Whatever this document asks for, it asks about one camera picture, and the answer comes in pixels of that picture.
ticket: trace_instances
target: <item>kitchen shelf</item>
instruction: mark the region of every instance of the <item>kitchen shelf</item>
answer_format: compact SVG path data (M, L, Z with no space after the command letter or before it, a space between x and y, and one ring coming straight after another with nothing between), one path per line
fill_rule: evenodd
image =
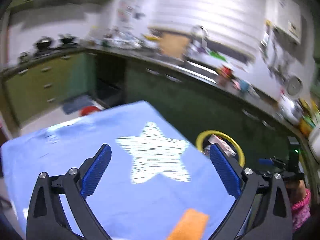
M11 13L16 13L26 9L32 8L41 8L46 6L56 6L63 5L66 3L95 3L95 4L103 4L108 0L24 0L23 3L16 5L14 7L9 8Z

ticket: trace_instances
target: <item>blue towel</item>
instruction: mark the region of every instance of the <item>blue towel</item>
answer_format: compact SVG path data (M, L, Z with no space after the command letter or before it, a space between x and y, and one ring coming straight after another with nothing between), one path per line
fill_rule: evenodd
M235 201L211 161L141 101L42 129L2 146L5 182L24 231L39 173L65 174L94 156L103 143L110 145L112 158L86 200L112 238L166 239L183 213L193 208L210 216L202 238L207 240ZM82 235L65 196L62 204L71 228Z

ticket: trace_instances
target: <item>yellow container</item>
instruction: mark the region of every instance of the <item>yellow container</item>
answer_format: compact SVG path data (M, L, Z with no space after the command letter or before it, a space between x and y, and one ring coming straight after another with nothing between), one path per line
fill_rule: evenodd
M309 137L309 134L313 130L313 128L307 123L304 117L300 119L299 129L306 138Z
M148 41L160 41L161 38L153 35L143 35Z

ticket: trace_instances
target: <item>person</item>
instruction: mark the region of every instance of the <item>person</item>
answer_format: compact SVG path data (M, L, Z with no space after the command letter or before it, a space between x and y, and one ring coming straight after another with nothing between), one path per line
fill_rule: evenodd
M303 180L286 183L291 204L293 232L297 231L310 217L310 190Z

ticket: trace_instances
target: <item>pink clothing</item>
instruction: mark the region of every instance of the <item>pink clothing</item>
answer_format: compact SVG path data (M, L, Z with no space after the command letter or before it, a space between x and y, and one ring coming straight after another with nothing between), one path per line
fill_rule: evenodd
M304 222L310 217L310 190L306 189L306 196L301 201L291 207L293 231L299 229Z

